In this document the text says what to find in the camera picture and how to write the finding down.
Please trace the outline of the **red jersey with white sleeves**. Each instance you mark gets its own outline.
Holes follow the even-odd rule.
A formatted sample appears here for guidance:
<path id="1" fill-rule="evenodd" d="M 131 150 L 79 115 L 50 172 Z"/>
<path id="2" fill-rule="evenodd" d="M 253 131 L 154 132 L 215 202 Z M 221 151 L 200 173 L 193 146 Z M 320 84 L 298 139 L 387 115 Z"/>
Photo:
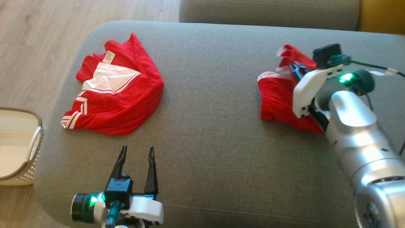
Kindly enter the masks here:
<path id="1" fill-rule="evenodd" d="M 127 135 L 156 110 L 164 80 L 136 34 L 124 42 L 107 41 L 105 53 L 85 56 L 76 79 L 81 92 L 65 112 L 65 129 Z"/>

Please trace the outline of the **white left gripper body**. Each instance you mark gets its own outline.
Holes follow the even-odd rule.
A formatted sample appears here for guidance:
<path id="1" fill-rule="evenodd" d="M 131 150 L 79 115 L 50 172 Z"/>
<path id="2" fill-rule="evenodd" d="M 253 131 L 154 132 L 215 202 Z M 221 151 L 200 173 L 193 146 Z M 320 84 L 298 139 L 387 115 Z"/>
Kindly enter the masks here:
<path id="1" fill-rule="evenodd" d="M 106 208 L 106 204 L 103 201 L 103 194 L 98 194 L 97 201 L 95 202 L 95 223 L 102 225 L 108 213 L 109 209 Z M 119 215 L 116 225 L 123 223 L 124 218 L 143 219 L 153 224 L 163 224 L 164 221 L 163 204 L 143 196 L 133 196 L 130 209 L 121 209 Z"/>

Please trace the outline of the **grey sofa back cushion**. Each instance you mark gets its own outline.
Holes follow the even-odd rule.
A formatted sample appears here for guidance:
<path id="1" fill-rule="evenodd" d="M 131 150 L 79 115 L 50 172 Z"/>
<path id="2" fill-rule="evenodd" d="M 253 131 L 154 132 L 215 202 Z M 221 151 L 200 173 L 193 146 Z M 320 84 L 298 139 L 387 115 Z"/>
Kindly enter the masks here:
<path id="1" fill-rule="evenodd" d="M 360 0 L 180 0 L 178 20 L 354 31 Z"/>

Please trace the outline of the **red shorts with white stripes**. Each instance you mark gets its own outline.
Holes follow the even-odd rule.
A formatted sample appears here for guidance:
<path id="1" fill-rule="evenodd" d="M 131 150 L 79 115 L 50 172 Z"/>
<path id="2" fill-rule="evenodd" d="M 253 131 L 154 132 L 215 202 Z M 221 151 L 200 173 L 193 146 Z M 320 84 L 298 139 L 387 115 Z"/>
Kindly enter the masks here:
<path id="1" fill-rule="evenodd" d="M 275 121 L 289 125 L 301 131 L 311 131 L 324 136 L 315 118 L 306 116 L 297 118 L 293 113 L 293 90 L 297 85 L 289 64 L 298 61 L 310 71 L 316 69 L 316 63 L 293 45 L 286 44 L 277 55 L 281 62 L 275 71 L 266 71 L 258 76 L 257 83 L 261 93 L 261 115 L 264 121 Z"/>

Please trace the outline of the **white woven laundry basket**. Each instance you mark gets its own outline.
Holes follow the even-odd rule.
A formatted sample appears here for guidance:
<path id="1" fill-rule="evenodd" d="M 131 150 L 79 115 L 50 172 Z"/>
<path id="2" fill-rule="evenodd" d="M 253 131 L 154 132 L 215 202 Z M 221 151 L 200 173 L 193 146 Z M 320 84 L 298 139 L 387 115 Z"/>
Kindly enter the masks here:
<path id="1" fill-rule="evenodd" d="M 0 107 L 0 186 L 33 184 L 44 133 L 36 112 Z"/>

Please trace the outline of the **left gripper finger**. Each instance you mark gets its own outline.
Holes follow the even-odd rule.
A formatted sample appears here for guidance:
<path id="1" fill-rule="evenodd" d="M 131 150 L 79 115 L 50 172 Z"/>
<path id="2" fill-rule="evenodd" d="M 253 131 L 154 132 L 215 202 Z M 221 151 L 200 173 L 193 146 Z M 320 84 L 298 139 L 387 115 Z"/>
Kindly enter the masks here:
<path id="1" fill-rule="evenodd" d="M 156 156 L 154 147 L 150 146 L 148 154 L 148 174 L 146 178 L 146 184 L 144 186 L 144 193 L 147 195 L 158 195 L 158 179 L 156 170 Z"/>
<path id="2" fill-rule="evenodd" d="M 110 175 L 109 187 L 110 188 L 127 188 L 128 178 L 122 177 L 123 165 L 126 161 L 127 145 L 121 149 L 120 155 L 116 160 L 115 166 Z"/>

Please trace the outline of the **large yellow sofa cushion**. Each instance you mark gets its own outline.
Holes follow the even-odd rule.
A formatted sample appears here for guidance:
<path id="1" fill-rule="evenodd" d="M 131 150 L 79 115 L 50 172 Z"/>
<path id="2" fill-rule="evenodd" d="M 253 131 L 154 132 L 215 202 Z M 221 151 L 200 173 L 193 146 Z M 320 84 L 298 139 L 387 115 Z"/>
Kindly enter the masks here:
<path id="1" fill-rule="evenodd" d="M 359 0 L 357 30 L 405 35 L 405 0 Z"/>

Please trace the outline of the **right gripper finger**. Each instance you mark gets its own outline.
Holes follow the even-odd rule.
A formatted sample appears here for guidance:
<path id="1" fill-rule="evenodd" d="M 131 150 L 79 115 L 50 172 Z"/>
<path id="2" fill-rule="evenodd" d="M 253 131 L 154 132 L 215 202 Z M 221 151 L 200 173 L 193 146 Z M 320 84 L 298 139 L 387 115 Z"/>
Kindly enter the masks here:
<path id="1" fill-rule="evenodd" d="M 299 65 L 301 67 L 301 72 L 302 75 L 304 76 L 305 74 L 307 74 L 308 72 L 311 72 L 310 69 L 308 69 L 306 66 L 302 65 L 300 62 L 295 61 L 295 64 Z"/>
<path id="2" fill-rule="evenodd" d="M 290 64 L 290 70 L 295 78 L 296 83 L 300 82 L 303 77 L 301 67 L 297 64 Z"/>

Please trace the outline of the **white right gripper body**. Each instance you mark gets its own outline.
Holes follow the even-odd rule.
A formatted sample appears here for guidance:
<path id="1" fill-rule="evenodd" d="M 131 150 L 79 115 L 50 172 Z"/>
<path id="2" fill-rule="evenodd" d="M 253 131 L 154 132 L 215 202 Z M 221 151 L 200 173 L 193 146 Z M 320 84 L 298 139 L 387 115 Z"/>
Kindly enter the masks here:
<path id="1" fill-rule="evenodd" d="M 293 90 L 293 113 L 297 118 L 309 114 L 308 106 L 328 78 L 337 76 L 343 69 L 343 64 L 329 69 L 310 71 L 298 82 Z"/>

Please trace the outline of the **large grey sofa seat cushion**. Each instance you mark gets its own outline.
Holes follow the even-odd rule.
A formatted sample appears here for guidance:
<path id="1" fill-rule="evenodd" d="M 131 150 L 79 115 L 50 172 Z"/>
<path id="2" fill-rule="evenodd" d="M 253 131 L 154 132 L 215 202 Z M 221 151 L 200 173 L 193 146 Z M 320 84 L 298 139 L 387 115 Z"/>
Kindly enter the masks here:
<path id="1" fill-rule="evenodd" d="M 156 111 L 126 136 L 63 129 L 80 93 L 85 56 L 135 33 L 165 82 Z M 339 43 L 353 59 L 405 73 L 405 36 L 221 24 L 114 21 L 86 37 L 46 125 L 34 189 L 43 210 L 69 227 L 76 193 L 104 190 L 121 148 L 123 173 L 142 192 L 156 153 L 161 228 L 358 228 L 353 192 L 318 133 L 260 119 L 257 77 L 291 44 L 308 56 Z"/>

